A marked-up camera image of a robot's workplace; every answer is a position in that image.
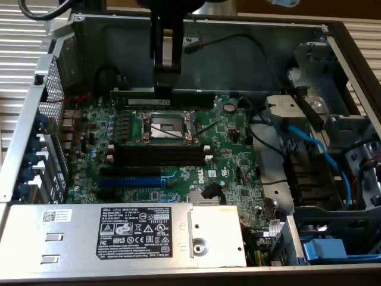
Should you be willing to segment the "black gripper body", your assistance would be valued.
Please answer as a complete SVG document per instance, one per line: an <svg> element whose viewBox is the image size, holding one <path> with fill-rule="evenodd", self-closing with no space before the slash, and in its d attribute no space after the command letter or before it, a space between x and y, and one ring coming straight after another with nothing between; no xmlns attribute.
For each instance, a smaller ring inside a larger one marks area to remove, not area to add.
<svg viewBox="0 0 381 286"><path fill-rule="evenodd" d="M189 14L201 8L204 0L137 0L136 3L153 13Z"/></svg>

